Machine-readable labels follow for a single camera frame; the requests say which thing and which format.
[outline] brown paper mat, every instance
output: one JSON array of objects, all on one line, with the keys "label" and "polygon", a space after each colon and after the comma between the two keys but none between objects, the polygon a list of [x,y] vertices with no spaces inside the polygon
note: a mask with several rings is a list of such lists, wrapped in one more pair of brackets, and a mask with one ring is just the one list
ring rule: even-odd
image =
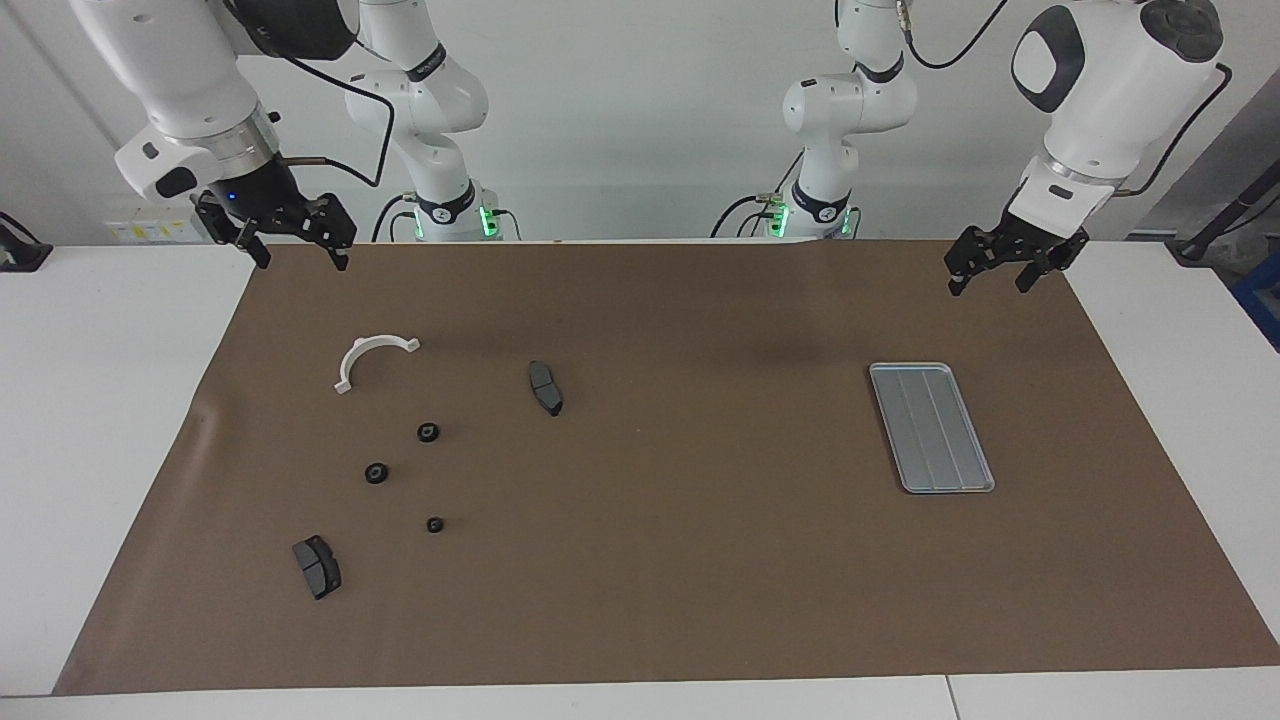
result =
[{"label": "brown paper mat", "polygon": [[[1280,664],[1065,281],[955,300],[943,250],[279,247],[56,693]],[[422,348],[339,397],[378,333]],[[900,489],[901,360],[955,369],[995,493]]]}]

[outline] black cable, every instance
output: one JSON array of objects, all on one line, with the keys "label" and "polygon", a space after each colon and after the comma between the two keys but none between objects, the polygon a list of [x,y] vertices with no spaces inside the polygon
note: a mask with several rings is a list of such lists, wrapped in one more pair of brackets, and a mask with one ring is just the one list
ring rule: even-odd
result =
[{"label": "black cable", "polygon": [[378,214],[378,222],[374,223],[374,234],[369,238],[369,242],[378,242],[378,234],[383,231],[383,222],[387,220],[387,214],[392,211],[392,208],[394,208],[397,202],[406,202],[403,193],[392,197],[387,201],[387,205],[383,205],[383,211]]},{"label": "black cable", "polygon": [[417,222],[417,215],[415,215],[413,213],[408,213],[408,211],[406,211],[406,213],[397,213],[396,217],[392,218],[392,224],[390,224],[390,227],[387,231],[392,236],[392,242],[396,242],[396,220],[398,220],[401,218],[411,218],[415,223]]},{"label": "black cable", "polygon": [[[800,165],[800,160],[803,158],[804,158],[804,150],[796,152],[796,159],[791,160],[791,167],[787,168],[786,173],[783,173],[782,179],[778,181],[778,186],[773,188],[773,195],[782,192],[782,186],[787,184],[787,178],[791,177],[791,173],[796,172],[796,167]],[[763,218],[756,218],[755,224],[751,225],[751,237],[755,237],[755,233],[759,232],[762,219]]]},{"label": "black cable", "polygon": [[35,242],[36,245],[42,245],[40,242],[40,238],[36,237],[31,231],[27,229],[27,225],[24,225],[24,224],[19,223],[18,220],[13,219],[13,215],[10,215],[9,213],[0,211],[0,220],[4,220],[6,223],[9,223],[10,225],[13,225],[14,229],[17,229],[22,234],[29,237],[31,241]]},{"label": "black cable", "polygon": [[294,58],[289,58],[288,55],[280,55],[280,59],[284,60],[285,63],[289,63],[291,65],[298,68],[300,70],[306,72],[307,74],[317,77],[317,78],[320,78],[320,79],[323,79],[323,81],[325,81],[325,82],[330,83],[330,85],[335,85],[335,86],[346,90],[347,92],[355,92],[356,95],[360,95],[361,97],[367,97],[367,99],[374,100],[376,102],[381,102],[387,108],[387,132],[383,133],[383,149],[378,154],[378,170],[374,173],[372,178],[369,178],[367,176],[365,176],[360,170],[352,168],[351,165],[347,165],[346,163],[339,163],[338,160],[334,160],[332,158],[321,158],[321,160],[324,160],[325,165],[329,165],[332,168],[338,168],[339,170],[346,172],[347,174],[355,177],[356,179],[358,179],[360,182],[367,184],[369,187],[378,187],[379,184],[381,184],[381,182],[383,182],[383,170],[387,169],[387,151],[392,146],[392,132],[396,129],[396,105],[393,105],[390,100],[383,97],[381,95],[376,95],[376,94],[369,92],[367,90],[358,88],[358,87],[356,87],[356,86],[353,86],[351,83],[342,82],[340,79],[338,79],[338,78],[335,78],[333,76],[328,76],[328,74],[325,74],[325,73],[323,73],[323,72],[312,68],[311,65],[303,63],[302,60],[297,60]]},{"label": "black cable", "polygon": [[716,220],[716,227],[712,228],[712,234],[709,234],[708,237],[716,237],[716,236],[718,236],[721,227],[723,227],[724,225],[724,220],[727,220],[728,217],[733,214],[733,210],[737,210],[739,208],[741,208],[742,205],[746,205],[749,202],[759,202],[759,200],[756,200],[756,196],[754,196],[754,195],[748,195],[746,197],[740,197],[740,199],[735,200],[733,204],[730,205],[728,209],[724,210],[724,213],[721,215],[721,219]]},{"label": "black cable", "polygon": [[1004,10],[1005,5],[1007,4],[1009,0],[1000,0],[1000,3],[996,4],[996,9],[992,10],[989,15],[987,15],[987,22],[982,23],[982,27],[978,28],[978,32],[973,36],[973,40],[970,40],[969,44],[965,45],[964,49],[961,49],[955,58],[951,58],[945,63],[931,63],[924,58],[922,58],[920,54],[915,50],[915,37],[911,35],[911,31],[906,31],[902,33],[906,37],[906,49],[911,51],[911,56],[915,58],[915,61],[920,63],[925,68],[929,68],[931,70],[945,70],[951,65],[959,63],[961,59],[964,59],[964,56],[968,55],[970,50],[973,50],[973,46],[978,45],[978,41],[982,40],[982,36],[987,32],[987,28],[991,27],[991,23],[996,22],[996,18],[1000,15],[1000,12]]},{"label": "black cable", "polygon": [[[737,234],[733,236],[733,237],[742,237],[742,231],[746,229],[746,223],[750,223],[751,220],[755,220],[755,227],[760,227],[760,220],[764,220],[764,219],[767,219],[767,218],[769,218],[772,215],[773,215],[773,213],[768,213],[768,211],[765,211],[765,213],[756,213],[754,215],[748,215],[746,219],[742,220],[742,224],[737,227]],[[753,237],[755,236],[755,231],[751,231],[751,236]]]},{"label": "black cable", "polygon": [[1252,218],[1247,218],[1244,220],[1240,220],[1239,223],[1235,223],[1234,225],[1231,225],[1231,227],[1226,228],[1225,231],[1222,231],[1222,234],[1233,233],[1233,232],[1243,228],[1244,225],[1254,223],[1262,215],[1266,215],[1267,213],[1270,213],[1271,209],[1276,206],[1276,201],[1277,200],[1280,200],[1280,193],[1277,193],[1275,197],[1272,197],[1271,202],[1267,202],[1266,205],[1263,205],[1263,208],[1261,210],[1258,210],[1257,213],[1254,213]]},{"label": "black cable", "polygon": [[494,210],[493,214],[494,215],[507,215],[508,218],[511,218],[511,223],[513,225],[516,225],[516,241],[517,242],[525,242],[525,236],[524,236],[524,233],[520,232],[520,218],[517,218],[515,213],[512,213],[511,210],[498,209],[498,210]]},{"label": "black cable", "polygon": [[[227,12],[230,13],[233,18],[236,18],[236,20],[238,23],[241,23],[246,28],[250,27],[250,24],[244,20],[244,17],[241,15],[239,9],[236,6],[236,3],[233,0],[223,0],[223,5],[227,8]],[[352,168],[351,165],[347,165],[346,163],[339,163],[338,160],[333,160],[330,158],[319,158],[320,160],[324,161],[325,165],[329,165],[330,168],[338,168],[339,170],[343,170],[343,172],[351,174],[352,177],[355,177],[360,182],[367,184],[369,187],[378,187],[379,184],[381,184],[381,182],[383,182],[383,170],[387,169],[387,151],[390,149],[390,145],[392,145],[392,132],[396,128],[396,105],[393,105],[390,100],[383,97],[381,95],[376,95],[376,94],[369,92],[367,90],[361,90],[361,88],[358,88],[358,87],[356,87],[356,86],[353,86],[351,83],[342,82],[340,79],[338,79],[338,78],[335,78],[335,77],[333,77],[333,76],[330,76],[328,73],[324,73],[324,72],[320,72],[320,70],[312,68],[311,65],[303,63],[302,60],[298,60],[297,58],[292,58],[289,55],[285,55],[284,53],[280,53],[275,47],[262,47],[261,38],[257,36],[257,33],[250,32],[248,35],[250,35],[250,40],[252,40],[253,44],[257,45],[264,53],[269,53],[271,55],[275,55],[275,56],[280,58],[282,60],[284,60],[285,63],[289,63],[291,65],[298,68],[300,70],[302,70],[302,72],[305,72],[305,73],[307,73],[307,74],[310,74],[312,77],[320,78],[324,82],[328,82],[329,85],[340,87],[342,90],[346,90],[347,92],[355,92],[356,95],[360,95],[361,97],[367,97],[370,100],[374,100],[375,102],[381,102],[387,108],[387,132],[383,136],[383,149],[381,149],[381,151],[378,155],[378,172],[374,173],[372,179],[370,179],[367,176],[365,176],[360,170]]]},{"label": "black cable", "polygon": [[1199,119],[1201,113],[1203,113],[1210,105],[1212,105],[1213,101],[1217,100],[1219,95],[1222,95],[1222,91],[1226,90],[1226,86],[1231,85],[1231,77],[1234,77],[1235,74],[1231,72],[1231,68],[1224,65],[1222,63],[1219,63],[1213,67],[1217,68],[1220,73],[1222,73],[1222,82],[1219,83],[1219,86],[1213,88],[1213,92],[1210,92],[1208,97],[1206,97],[1204,101],[1199,104],[1199,108],[1196,108],[1196,111],[1192,113],[1189,118],[1187,118],[1187,122],[1183,123],[1183,127],[1178,131],[1178,135],[1175,135],[1174,140],[1169,143],[1169,147],[1165,149],[1165,154],[1160,156],[1160,161],[1156,163],[1156,169],[1151,172],[1151,177],[1147,178],[1147,182],[1142,183],[1142,187],[1139,187],[1138,190],[1117,190],[1115,193],[1116,197],[1137,197],[1143,192],[1151,190],[1151,184],[1156,182],[1157,177],[1160,177],[1160,172],[1165,169],[1165,164],[1169,163],[1169,158],[1172,156],[1174,150],[1178,147],[1178,143],[1181,142],[1183,136],[1187,135],[1187,131],[1189,131],[1192,126],[1196,124],[1196,120]]}]

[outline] silver tray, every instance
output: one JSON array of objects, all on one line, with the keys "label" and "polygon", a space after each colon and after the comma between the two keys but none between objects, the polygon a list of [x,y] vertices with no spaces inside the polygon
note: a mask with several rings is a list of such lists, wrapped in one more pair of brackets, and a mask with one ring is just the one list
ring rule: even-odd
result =
[{"label": "silver tray", "polygon": [[908,492],[996,489],[951,368],[942,363],[877,363],[870,375]]}]

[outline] white plastic bracket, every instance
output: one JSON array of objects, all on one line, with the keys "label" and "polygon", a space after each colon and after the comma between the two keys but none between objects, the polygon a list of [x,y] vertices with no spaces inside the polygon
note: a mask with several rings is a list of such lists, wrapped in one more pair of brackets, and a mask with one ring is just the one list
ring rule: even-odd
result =
[{"label": "white plastic bracket", "polygon": [[380,334],[375,337],[357,337],[355,345],[347,351],[347,355],[342,357],[342,365],[338,366],[338,384],[333,386],[333,389],[338,391],[338,395],[346,395],[351,392],[351,368],[360,360],[360,356],[374,350],[375,347],[399,347],[404,352],[413,352],[421,343],[417,338],[404,340],[394,334]]}]

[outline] white wall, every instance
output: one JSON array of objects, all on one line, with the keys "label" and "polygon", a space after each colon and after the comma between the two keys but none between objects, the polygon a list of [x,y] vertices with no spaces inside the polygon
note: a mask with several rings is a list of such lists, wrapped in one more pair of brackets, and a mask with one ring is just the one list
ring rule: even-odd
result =
[{"label": "white wall", "polygon": [[[74,97],[44,79],[0,81],[0,140],[32,147],[46,168],[50,201],[22,202],[37,227],[63,223],[67,193],[92,199],[84,213],[128,188],[106,158],[104,138],[132,136],[142,113],[96,59],[64,0],[0,0],[50,50],[104,132],[76,114]],[[520,214],[529,238],[696,237],[721,210],[749,192],[772,190],[797,145],[782,123],[787,86],[849,69],[836,46],[828,0],[430,0],[453,58],[489,90],[488,124],[460,137],[472,174]],[[992,1],[916,3],[923,53],[959,47]],[[987,38],[948,72],[913,69],[920,109],[906,128],[859,140],[863,170],[855,202],[867,210],[864,237],[954,237],[970,223],[992,224],[1037,147],[1047,118],[1018,95],[1009,58],[1027,23],[1048,3],[1011,3]],[[1236,69],[1226,95],[1204,115],[1144,197],[1116,201],[1092,224],[1120,237],[1160,199],[1226,122],[1280,67],[1280,5],[1219,0]],[[0,61],[45,78],[38,49],[0,29]],[[332,64],[348,76],[371,67],[358,49]],[[330,154],[371,169],[378,138],[355,129],[340,92],[265,58],[241,60],[270,109],[289,154]],[[17,104],[23,111],[10,117]],[[58,152],[35,146],[56,141]],[[1139,170],[1139,176],[1146,168]],[[14,183],[6,160],[0,190]],[[392,161],[384,188],[361,190],[330,169],[300,169],[305,190],[335,191],[364,228],[385,197],[408,187]],[[8,195],[0,196],[6,202]],[[101,238],[76,223],[82,242]]]}]

